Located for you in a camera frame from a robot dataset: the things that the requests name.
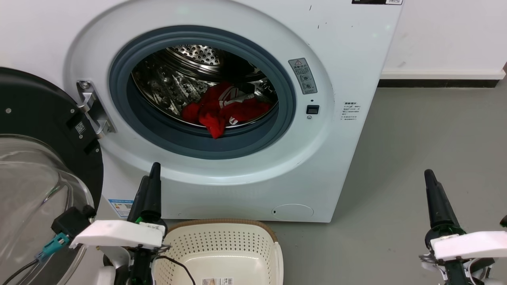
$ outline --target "metal hinge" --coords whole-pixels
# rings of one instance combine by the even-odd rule
[[[107,116],[104,107],[98,99],[97,91],[89,80],[79,80],[76,83],[79,96],[83,100],[78,108],[86,114],[93,125],[93,130],[98,138],[103,138],[106,132],[116,132],[111,120]]]

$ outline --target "teal connector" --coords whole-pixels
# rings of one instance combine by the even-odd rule
[[[39,262],[44,262],[53,253],[59,251],[62,247],[70,242],[69,238],[63,234],[57,234],[47,245],[42,248],[42,251],[35,256]]]

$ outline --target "white plastic basket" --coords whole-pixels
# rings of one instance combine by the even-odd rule
[[[276,235],[250,220],[211,219],[169,229],[165,255],[183,263],[196,285],[282,285],[283,257]],[[185,270],[168,260],[155,262],[157,285],[192,285]]]

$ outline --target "baseboard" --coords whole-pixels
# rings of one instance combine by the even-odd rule
[[[505,72],[417,72],[384,70],[379,88],[494,88]]]

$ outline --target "red cloth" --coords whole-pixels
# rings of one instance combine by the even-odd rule
[[[202,95],[199,103],[190,103],[182,110],[182,117],[191,123],[201,123],[213,138],[219,138],[226,123],[235,125],[256,118],[270,108],[253,95],[239,96],[238,88],[228,82],[212,86]]]

